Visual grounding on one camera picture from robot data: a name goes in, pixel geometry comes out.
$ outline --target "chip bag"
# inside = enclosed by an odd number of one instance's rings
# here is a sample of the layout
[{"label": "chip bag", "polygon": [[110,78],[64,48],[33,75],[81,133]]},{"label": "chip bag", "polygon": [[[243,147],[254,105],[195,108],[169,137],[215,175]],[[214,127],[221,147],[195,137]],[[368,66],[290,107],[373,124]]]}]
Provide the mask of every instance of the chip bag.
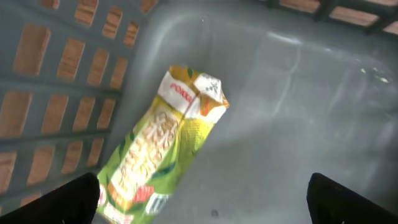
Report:
[{"label": "chip bag", "polygon": [[219,79],[171,66],[147,113],[98,174],[97,212],[114,223],[150,223],[228,106]]}]

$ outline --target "rectangular hole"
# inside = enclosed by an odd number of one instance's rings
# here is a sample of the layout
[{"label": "rectangular hole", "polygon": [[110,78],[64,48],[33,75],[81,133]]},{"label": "rectangular hole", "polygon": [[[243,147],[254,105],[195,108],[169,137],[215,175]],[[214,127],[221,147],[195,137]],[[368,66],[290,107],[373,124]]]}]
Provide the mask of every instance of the rectangular hole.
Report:
[{"label": "rectangular hole", "polygon": [[384,28],[384,31],[398,35],[398,21],[395,21],[386,28]]},{"label": "rectangular hole", "polygon": [[122,14],[123,14],[122,11],[118,7],[116,6],[111,7],[111,10],[109,11],[108,16],[106,17],[106,22],[104,25],[104,29],[102,31],[102,33],[105,36],[114,39],[118,31]]},{"label": "rectangular hole", "polygon": [[111,121],[112,113],[114,105],[116,104],[115,100],[106,99],[104,102],[104,106],[102,108],[101,114],[98,119],[97,128],[98,129],[106,129],[109,126],[109,122]]},{"label": "rectangular hole", "polygon": [[85,43],[79,40],[68,39],[58,66],[57,76],[59,78],[69,82],[74,81],[84,48]]},{"label": "rectangular hole", "polygon": [[341,6],[335,7],[335,9],[331,12],[330,17],[361,26],[369,26],[379,19],[379,17],[376,15]]},{"label": "rectangular hole", "polygon": [[91,147],[90,156],[88,157],[88,160],[87,160],[87,167],[93,167],[93,166],[97,165],[98,158],[100,158],[103,144],[104,144],[103,138],[94,139],[92,147]]},{"label": "rectangular hole", "polygon": [[27,179],[27,185],[33,185],[44,181],[50,171],[55,146],[42,146],[35,150],[32,167]]},{"label": "rectangular hole", "polygon": [[14,59],[14,71],[39,75],[51,31],[36,24],[25,24]]},{"label": "rectangular hole", "polygon": [[156,4],[157,0],[142,0],[139,9],[143,13],[148,13]]},{"label": "rectangular hole", "polygon": [[91,26],[97,5],[98,0],[79,0],[75,13],[76,22]]},{"label": "rectangular hole", "polygon": [[95,98],[83,97],[80,101],[79,109],[76,114],[75,122],[73,124],[74,131],[85,130],[90,120],[91,112],[93,111]]},{"label": "rectangular hole", "polygon": [[67,95],[52,95],[50,97],[42,124],[42,134],[59,132],[67,104]]},{"label": "rectangular hole", "polygon": [[91,65],[90,72],[88,74],[87,83],[90,85],[100,85],[106,62],[108,61],[109,52],[98,49],[95,52],[93,64]]},{"label": "rectangular hole", "polygon": [[136,41],[137,33],[138,33],[139,25],[135,22],[130,22],[129,27],[127,28],[127,34],[124,38],[124,44],[129,48],[134,46],[134,42]]},{"label": "rectangular hole", "polygon": [[280,0],[280,5],[299,11],[314,13],[319,8],[319,0]]},{"label": "rectangular hole", "polygon": [[368,2],[373,2],[376,4],[382,4],[385,6],[397,6],[398,5],[398,0],[365,0]]},{"label": "rectangular hole", "polygon": [[0,154],[0,193],[8,190],[16,158],[16,152]]},{"label": "rectangular hole", "polygon": [[40,5],[49,9],[57,10],[58,7],[60,6],[60,0],[39,0],[39,1]]},{"label": "rectangular hole", "polygon": [[110,87],[120,90],[123,84],[123,78],[124,74],[127,69],[127,64],[129,61],[125,58],[118,58],[118,61],[116,62],[116,66],[114,68],[113,74],[112,74],[112,79],[111,79],[111,84]]},{"label": "rectangular hole", "polygon": [[21,207],[33,202],[36,199],[39,199],[40,196],[41,196],[40,192],[37,192],[36,194],[32,194],[31,196],[22,199],[21,200]]},{"label": "rectangular hole", "polygon": [[21,135],[29,111],[31,93],[8,91],[0,111],[0,138]]},{"label": "rectangular hole", "polygon": [[82,141],[74,141],[69,143],[67,156],[61,170],[62,174],[69,174],[75,171],[80,159],[81,149],[83,147]]}]

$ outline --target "red label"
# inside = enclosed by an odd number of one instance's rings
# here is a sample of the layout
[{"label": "red label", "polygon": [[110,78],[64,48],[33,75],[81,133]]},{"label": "red label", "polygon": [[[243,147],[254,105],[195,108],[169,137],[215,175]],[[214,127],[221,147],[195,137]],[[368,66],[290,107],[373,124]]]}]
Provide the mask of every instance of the red label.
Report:
[{"label": "red label", "polygon": [[155,188],[152,186],[140,186],[137,189],[136,196],[133,202],[146,202],[148,198],[154,193]]},{"label": "red label", "polygon": [[174,90],[179,93],[185,100],[189,103],[192,103],[192,96],[189,95],[187,91],[185,91],[180,85],[172,83],[170,88],[174,88]]}]

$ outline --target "black object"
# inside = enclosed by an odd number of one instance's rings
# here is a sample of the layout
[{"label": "black object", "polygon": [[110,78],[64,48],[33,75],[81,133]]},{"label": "black object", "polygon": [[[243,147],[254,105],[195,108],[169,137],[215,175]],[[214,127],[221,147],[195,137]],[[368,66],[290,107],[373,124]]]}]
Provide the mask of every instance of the black object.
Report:
[{"label": "black object", "polygon": [[390,224],[398,217],[322,174],[313,174],[307,203],[313,224]]},{"label": "black object", "polygon": [[91,223],[99,197],[98,179],[88,173],[0,217],[0,223]]}]

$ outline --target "plastic crate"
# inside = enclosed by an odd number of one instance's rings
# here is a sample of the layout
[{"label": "plastic crate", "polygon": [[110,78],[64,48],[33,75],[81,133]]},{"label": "plastic crate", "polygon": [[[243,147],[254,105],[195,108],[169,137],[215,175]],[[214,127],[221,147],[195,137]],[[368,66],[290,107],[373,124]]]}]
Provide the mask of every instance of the plastic crate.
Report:
[{"label": "plastic crate", "polygon": [[[398,212],[396,6],[168,0],[149,10],[153,2],[98,0],[89,26],[76,12],[95,1],[48,2],[0,1],[3,214],[97,172],[170,64],[220,78],[231,108],[155,223],[310,223],[314,172]],[[347,9],[375,17],[341,22]],[[31,177],[36,157],[47,175]]]}]

